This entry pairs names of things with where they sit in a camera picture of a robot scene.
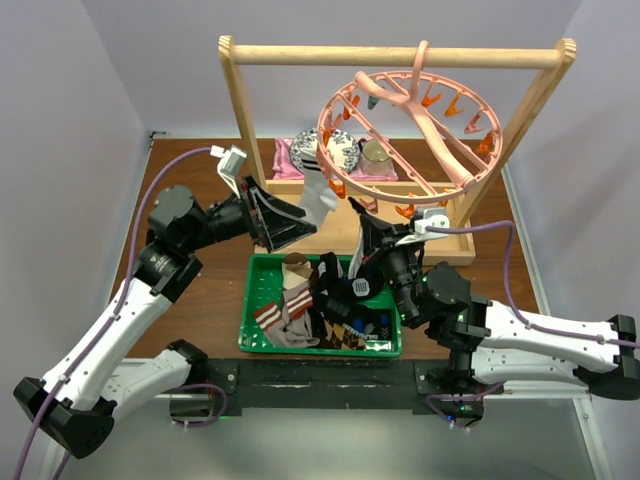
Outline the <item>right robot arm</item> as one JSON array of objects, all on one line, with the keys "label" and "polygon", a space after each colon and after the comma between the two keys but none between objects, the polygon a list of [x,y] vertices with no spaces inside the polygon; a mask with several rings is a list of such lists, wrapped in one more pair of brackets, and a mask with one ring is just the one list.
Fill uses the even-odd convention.
[{"label": "right robot arm", "polygon": [[638,399],[633,318],[567,320],[523,312],[512,299],[501,303],[475,295],[448,262],[423,267],[427,242],[464,232],[451,227],[443,208],[420,208],[407,223],[392,224],[357,200],[350,204],[360,223],[352,264],[380,270],[402,326],[424,327],[428,338],[449,350],[449,365],[435,376],[445,396],[522,380],[575,384],[612,400]]}]

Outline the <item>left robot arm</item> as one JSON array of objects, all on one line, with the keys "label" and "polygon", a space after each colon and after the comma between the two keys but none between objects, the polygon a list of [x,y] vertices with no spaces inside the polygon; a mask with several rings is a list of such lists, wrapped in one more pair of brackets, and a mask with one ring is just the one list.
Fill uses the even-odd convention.
[{"label": "left robot arm", "polygon": [[196,278],[202,268],[197,250],[247,234],[272,252],[317,230],[302,208],[272,196],[250,176],[209,209],[187,187],[170,186],[156,197],[148,223],[144,248],[91,329],[42,378],[25,377],[14,389],[33,424],[78,459],[94,453],[117,421],[153,397],[205,387],[208,357],[185,340],[170,343],[131,375],[113,375]]}]

